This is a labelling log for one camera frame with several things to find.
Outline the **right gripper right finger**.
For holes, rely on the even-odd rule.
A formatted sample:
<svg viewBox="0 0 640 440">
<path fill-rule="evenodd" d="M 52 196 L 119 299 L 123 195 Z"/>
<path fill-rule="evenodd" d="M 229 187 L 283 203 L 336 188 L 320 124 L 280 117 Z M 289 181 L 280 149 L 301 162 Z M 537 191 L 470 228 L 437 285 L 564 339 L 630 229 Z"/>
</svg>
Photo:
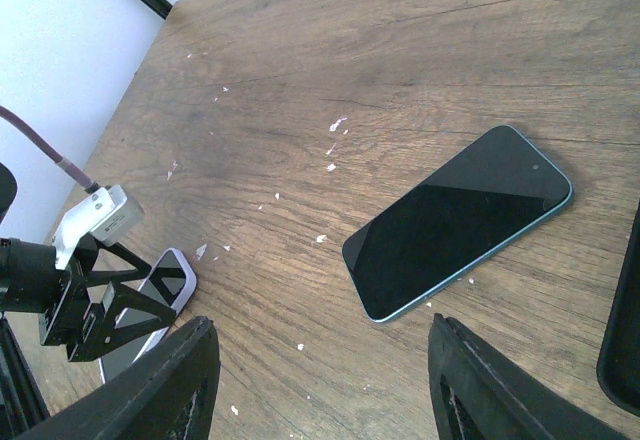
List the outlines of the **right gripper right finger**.
<svg viewBox="0 0 640 440">
<path fill-rule="evenodd" d="M 623 439 L 544 386 L 459 320 L 439 313 L 428 337 L 441 439 Z"/>
</svg>

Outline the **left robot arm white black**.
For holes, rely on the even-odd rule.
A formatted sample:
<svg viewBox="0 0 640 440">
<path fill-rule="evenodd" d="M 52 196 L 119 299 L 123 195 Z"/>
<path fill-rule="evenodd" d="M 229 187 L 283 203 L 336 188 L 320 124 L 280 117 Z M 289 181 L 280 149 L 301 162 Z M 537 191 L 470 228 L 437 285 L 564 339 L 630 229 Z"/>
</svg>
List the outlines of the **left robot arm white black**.
<svg viewBox="0 0 640 440">
<path fill-rule="evenodd" d="M 1 241 L 1 312 L 38 315 L 40 343 L 91 362 L 170 326 L 170 307 L 129 287 L 152 267 L 118 242 L 122 194 L 84 180 L 87 198 L 69 210 L 48 245 Z"/>
</svg>

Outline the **black phone case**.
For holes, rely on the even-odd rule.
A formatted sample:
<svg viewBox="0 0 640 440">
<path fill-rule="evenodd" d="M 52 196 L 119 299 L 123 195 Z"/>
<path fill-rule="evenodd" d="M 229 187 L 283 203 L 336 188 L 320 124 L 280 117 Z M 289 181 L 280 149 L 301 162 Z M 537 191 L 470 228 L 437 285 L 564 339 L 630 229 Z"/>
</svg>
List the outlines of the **black phone case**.
<svg viewBox="0 0 640 440">
<path fill-rule="evenodd" d="M 639 415 L 639 210 L 596 366 L 599 385 L 617 406 Z"/>
</svg>

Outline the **dark green phone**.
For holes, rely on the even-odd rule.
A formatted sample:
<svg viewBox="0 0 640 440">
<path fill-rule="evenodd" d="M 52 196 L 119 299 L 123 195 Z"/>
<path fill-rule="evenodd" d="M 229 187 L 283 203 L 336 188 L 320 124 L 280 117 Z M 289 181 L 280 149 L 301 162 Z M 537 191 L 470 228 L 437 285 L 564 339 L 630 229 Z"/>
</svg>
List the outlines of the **dark green phone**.
<svg viewBox="0 0 640 440">
<path fill-rule="evenodd" d="M 348 237 L 366 316 L 386 323 L 566 208 L 569 177 L 512 126 L 478 137 Z"/>
</svg>

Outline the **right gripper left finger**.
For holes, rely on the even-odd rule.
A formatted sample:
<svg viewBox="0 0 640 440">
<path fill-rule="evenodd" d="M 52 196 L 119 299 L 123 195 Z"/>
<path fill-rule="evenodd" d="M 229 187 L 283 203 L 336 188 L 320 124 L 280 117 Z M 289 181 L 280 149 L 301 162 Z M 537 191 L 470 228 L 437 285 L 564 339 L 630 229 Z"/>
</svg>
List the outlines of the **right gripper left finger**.
<svg viewBox="0 0 640 440">
<path fill-rule="evenodd" d="M 195 317 L 21 439 L 206 439 L 220 376 L 214 323 Z"/>
</svg>

